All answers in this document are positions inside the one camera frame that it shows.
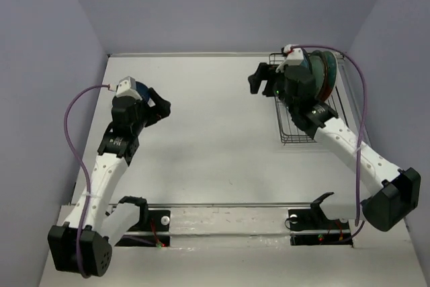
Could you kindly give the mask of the dark blue curved dish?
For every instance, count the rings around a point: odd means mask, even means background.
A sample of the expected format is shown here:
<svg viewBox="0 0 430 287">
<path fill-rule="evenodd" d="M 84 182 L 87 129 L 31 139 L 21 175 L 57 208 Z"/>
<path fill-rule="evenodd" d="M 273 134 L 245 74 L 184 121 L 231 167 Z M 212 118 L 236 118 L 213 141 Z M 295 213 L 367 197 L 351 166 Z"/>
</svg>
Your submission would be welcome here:
<svg viewBox="0 0 430 287">
<path fill-rule="evenodd" d="M 148 102 L 150 100 L 150 94 L 148 91 L 148 87 L 139 81 L 136 82 L 136 91 L 143 101 Z"/>
</svg>

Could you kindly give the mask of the blue plate white blossoms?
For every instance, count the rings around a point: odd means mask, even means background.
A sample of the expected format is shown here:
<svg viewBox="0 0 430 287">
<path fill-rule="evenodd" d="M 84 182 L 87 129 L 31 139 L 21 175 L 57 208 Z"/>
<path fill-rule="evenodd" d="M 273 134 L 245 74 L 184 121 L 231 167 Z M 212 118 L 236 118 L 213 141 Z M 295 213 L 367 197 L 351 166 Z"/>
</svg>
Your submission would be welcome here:
<svg viewBox="0 0 430 287">
<path fill-rule="evenodd" d="M 317 50 L 316 55 L 321 59 L 323 63 L 323 85 L 322 89 L 320 90 L 318 94 L 318 98 L 321 101 L 326 101 L 331 92 L 333 91 L 333 86 L 331 84 L 331 72 L 333 71 L 333 63 L 335 62 L 335 59 L 333 58 L 333 55 L 329 51 L 321 51 Z"/>
</svg>

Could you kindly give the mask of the red teal floral plate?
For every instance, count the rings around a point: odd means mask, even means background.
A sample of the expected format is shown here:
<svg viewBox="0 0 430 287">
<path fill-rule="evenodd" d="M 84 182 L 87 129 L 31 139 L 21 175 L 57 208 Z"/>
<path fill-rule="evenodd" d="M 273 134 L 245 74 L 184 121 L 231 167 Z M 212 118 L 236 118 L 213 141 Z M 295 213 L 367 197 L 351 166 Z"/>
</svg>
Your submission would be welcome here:
<svg viewBox="0 0 430 287">
<path fill-rule="evenodd" d="M 321 100 L 326 101 L 332 94 L 337 81 L 337 59 L 331 51 L 322 52 L 327 61 L 327 86 L 323 93 Z"/>
</svg>

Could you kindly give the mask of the teal scalloped plate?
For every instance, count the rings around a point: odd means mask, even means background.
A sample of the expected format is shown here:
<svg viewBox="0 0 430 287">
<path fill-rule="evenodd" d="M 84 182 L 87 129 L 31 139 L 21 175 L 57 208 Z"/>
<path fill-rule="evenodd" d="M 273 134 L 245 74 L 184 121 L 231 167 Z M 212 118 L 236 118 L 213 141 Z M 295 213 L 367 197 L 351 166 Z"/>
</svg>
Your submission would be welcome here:
<svg viewBox="0 0 430 287">
<path fill-rule="evenodd" d="M 309 56 L 308 56 L 308 54 L 307 54 L 306 51 L 303 52 L 303 61 L 302 61 L 302 63 L 300 65 L 303 66 L 303 67 L 306 67 L 309 71 L 312 68 L 312 66 L 311 66 L 311 64 L 309 62 Z"/>
</svg>

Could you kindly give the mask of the pale green flower plate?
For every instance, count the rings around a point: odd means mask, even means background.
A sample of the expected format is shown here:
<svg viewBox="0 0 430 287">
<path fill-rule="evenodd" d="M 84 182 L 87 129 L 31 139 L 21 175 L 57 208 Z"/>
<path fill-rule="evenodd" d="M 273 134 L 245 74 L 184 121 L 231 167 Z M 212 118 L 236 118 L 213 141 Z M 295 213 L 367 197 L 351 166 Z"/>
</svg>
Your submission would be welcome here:
<svg viewBox="0 0 430 287">
<path fill-rule="evenodd" d="M 312 73 L 315 79 L 324 79 L 325 65 L 320 51 L 314 51 L 309 54 L 310 65 L 312 66 Z"/>
</svg>

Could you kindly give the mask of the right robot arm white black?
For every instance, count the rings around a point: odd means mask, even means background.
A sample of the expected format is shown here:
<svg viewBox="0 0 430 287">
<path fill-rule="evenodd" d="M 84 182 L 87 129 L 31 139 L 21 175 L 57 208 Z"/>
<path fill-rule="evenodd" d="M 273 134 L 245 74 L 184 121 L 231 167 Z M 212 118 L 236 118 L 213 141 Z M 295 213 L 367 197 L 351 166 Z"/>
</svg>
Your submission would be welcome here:
<svg viewBox="0 0 430 287">
<path fill-rule="evenodd" d="M 248 77 L 250 92 L 258 93 L 263 81 L 263 94 L 279 99 L 298 129 L 354 172 L 351 218 L 387 232 L 418 206 L 420 174 L 412 167 L 401 169 L 387 161 L 364 143 L 331 106 L 315 98 L 316 81 L 309 69 L 259 63 Z"/>
</svg>

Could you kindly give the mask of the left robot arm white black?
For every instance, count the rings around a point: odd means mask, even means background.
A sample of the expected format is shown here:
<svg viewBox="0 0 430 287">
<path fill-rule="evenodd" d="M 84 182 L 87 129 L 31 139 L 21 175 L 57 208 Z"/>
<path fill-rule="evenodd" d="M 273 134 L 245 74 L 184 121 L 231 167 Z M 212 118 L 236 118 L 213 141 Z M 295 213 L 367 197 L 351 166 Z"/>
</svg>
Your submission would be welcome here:
<svg viewBox="0 0 430 287">
<path fill-rule="evenodd" d="M 90 171 L 82 166 L 85 189 L 62 224 L 51 227 L 48 245 L 59 272 L 83 278 L 102 277 L 112 258 L 112 249 L 131 228 L 143 229 L 149 222 L 145 198 L 124 196 L 115 210 L 108 206 L 116 186 L 139 148 L 144 128 L 168 117 L 171 104 L 152 87 L 138 82 L 119 84 L 112 99 L 112 120 L 97 149 Z"/>
</svg>

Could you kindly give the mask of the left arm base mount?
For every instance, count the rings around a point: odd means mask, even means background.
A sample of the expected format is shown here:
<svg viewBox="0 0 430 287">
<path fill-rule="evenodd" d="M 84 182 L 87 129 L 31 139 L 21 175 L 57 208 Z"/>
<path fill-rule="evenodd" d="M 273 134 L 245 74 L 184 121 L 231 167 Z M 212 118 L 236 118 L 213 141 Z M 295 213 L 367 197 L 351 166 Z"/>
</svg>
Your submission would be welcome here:
<svg viewBox="0 0 430 287">
<path fill-rule="evenodd" d="M 131 226 L 116 243 L 116 247 L 169 247 L 170 218 L 170 210 L 149 210 L 146 222 L 137 222 Z"/>
</svg>

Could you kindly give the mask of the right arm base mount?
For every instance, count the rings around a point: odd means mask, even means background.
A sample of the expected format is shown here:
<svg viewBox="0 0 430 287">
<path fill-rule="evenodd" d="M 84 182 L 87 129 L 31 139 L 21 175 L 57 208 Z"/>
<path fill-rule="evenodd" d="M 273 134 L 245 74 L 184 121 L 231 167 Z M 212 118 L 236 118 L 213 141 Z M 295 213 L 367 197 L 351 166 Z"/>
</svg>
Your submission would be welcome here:
<svg viewBox="0 0 430 287">
<path fill-rule="evenodd" d="M 308 208 L 288 210 L 284 226 L 290 232 L 291 246 L 349 245 L 353 246 L 349 224 L 329 220 L 320 205 L 333 192 L 327 192 L 310 203 Z"/>
</svg>

